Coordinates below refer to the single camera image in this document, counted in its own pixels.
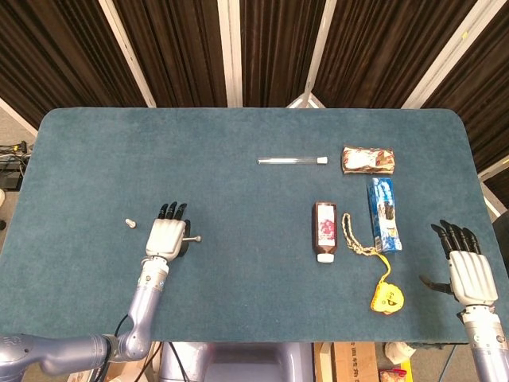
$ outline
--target cardboard box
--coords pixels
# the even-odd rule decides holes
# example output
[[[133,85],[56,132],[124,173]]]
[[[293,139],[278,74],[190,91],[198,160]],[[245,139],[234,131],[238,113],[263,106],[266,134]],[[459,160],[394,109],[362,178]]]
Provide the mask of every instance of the cardboard box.
[[[374,342],[334,342],[335,382],[379,382]]]
[[[315,382],[334,382],[332,366],[332,342],[316,342],[313,345]]]

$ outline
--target yellow tag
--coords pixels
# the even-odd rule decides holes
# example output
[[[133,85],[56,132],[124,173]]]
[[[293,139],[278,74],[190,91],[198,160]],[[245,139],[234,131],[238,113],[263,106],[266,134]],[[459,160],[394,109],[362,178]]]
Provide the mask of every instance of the yellow tag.
[[[378,283],[371,301],[371,309],[375,312],[391,314],[403,308],[405,298],[401,290],[394,284]]]

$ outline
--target brown bottle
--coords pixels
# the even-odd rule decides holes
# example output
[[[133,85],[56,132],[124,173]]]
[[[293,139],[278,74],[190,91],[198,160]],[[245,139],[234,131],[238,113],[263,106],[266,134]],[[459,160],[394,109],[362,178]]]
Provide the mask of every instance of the brown bottle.
[[[332,263],[337,249],[336,203],[318,201],[313,206],[313,249],[319,263]]]

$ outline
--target blue and white packaging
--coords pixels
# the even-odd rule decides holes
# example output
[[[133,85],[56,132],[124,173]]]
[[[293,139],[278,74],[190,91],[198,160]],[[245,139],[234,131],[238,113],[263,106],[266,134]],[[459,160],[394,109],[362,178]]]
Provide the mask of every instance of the blue and white packaging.
[[[396,228],[396,208],[392,180],[388,177],[375,177],[367,185],[369,208],[375,247],[379,252],[402,250],[398,229]]]

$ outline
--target plastic wrapper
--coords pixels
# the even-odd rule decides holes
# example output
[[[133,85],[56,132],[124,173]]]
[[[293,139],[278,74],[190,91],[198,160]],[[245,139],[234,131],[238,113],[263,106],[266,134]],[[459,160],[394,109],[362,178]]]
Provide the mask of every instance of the plastic wrapper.
[[[392,180],[388,177],[374,177],[367,185],[367,195],[376,250],[382,253],[401,251]]]
[[[393,173],[396,163],[392,149],[345,146],[341,165],[344,173]]]
[[[380,382],[406,382],[406,371],[400,369],[382,370]]]

